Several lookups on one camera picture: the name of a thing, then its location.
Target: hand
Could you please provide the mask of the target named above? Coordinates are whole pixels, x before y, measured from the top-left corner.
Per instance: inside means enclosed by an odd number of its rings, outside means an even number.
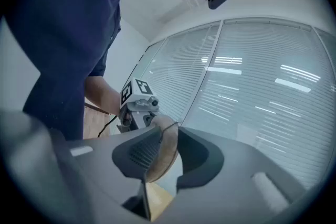
[[[103,77],[88,77],[85,80],[85,97],[106,112],[119,116],[120,94]]]
[[[168,116],[155,116],[150,126],[160,127],[162,141],[159,152],[146,173],[146,182],[153,182],[162,177],[174,164],[177,155],[178,124]]]

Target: white blind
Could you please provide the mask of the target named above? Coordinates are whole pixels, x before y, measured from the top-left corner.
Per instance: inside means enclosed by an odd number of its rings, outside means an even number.
[[[328,50],[329,56],[331,58],[331,61],[333,62],[334,67],[336,67],[336,37],[322,30],[318,30],[318,33]]]
[[[217,32],[218,25],[170,37],[156,54],[142,79],[158,95],[162,114],[175,121],[180,119],[204,70]]]
[[[155,43],[154,45],[151,45],[148,47],[148,49],[145,51],[143,56],[141,57],[140,61],[136,65],[135,69],[133,70],[132,74],[128,78],[127,82],[125,85],[132,79],[132,78],[138,78],[140,79],[145,72],[147,66],[150,64],[152,61],[153,57],[157,53],[158,49],[162,45],[163,40]]]
[[[310,188],[326,169],[335,127],[321,42],[306,26],[226,23],[183,125],[252,145]]]

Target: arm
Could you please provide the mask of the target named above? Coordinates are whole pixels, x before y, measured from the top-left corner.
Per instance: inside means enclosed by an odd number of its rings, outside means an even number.
[[[106,112],[119,115],[120,94],[103,77],[88,77],[85,80],[85,97]]]

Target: shirt sleeve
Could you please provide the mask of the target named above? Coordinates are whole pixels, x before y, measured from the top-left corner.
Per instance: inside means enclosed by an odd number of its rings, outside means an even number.
[[[119,25],[117,33],[112,37],[111,43],[108,45],[106,51],[104,52],[103,56],[100,58],[100,60],[98,61],[98,63],[96,64],[92,72],[90,73],[89,77],[103,77],[104,76],[105,69],[106,69],[107,53],[112,43],[116,39],[118,33],[120,32],[120,30],[121,30],[121,27]]]

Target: gray plastic part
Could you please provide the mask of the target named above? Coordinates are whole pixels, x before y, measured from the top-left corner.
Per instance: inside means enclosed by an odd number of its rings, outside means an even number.
[[[153,127],[136,130],[113,137],[90,139],[83,141],[69,141],[69,148],[90,146],[92,152],[75,157],[83,172],[119,205],[125,203],[130,197],[137,196],[141,181],[125,177],[112,161],[113,150],[139,134],[149,131]]]
[[[263,223],[275,216],[251,177],[264,172],[290,203],[298,200],[304,188],[287,172],[255,148],[193,129],[191,132],[222,151],[224,165],[218,175],[203,187],[181,189],[155,223]],[[134,196],[140,181],[125,178],[111,164],[111,152],[117,144],[145,131],[143,129],[100,140],[69,142],[70,147],[89,145],[94,153],[77,157],[83,171],[118,204]]]
[[[0,119],[0,153],[8,173],[27,201],[45,216],[57,223],[148,223],[121,206],[138,196],[141,181],[125,177],[113,163],[112,152],[150,127],[66,142],[62,134],[48,132],[23,113],[1,113]],[[304,188],[257,149],[197,130],[180,130],[216,145],[224,165],[204,186],[180,189],[154,223],[284,223],[313,199],[315,193],[303,196]],[[93,151],[73,157],[70,148],[81,146]],[[21,165],[25,160],[29,165]],[[265,173],[290,203],[277,216],[251,180],[258,172]]]
[[[146,127],[146,123],[144,121],[144,116],[149,115],[149,112],[131,112],[132,122],[131,122],[131,130],[142,129]]]

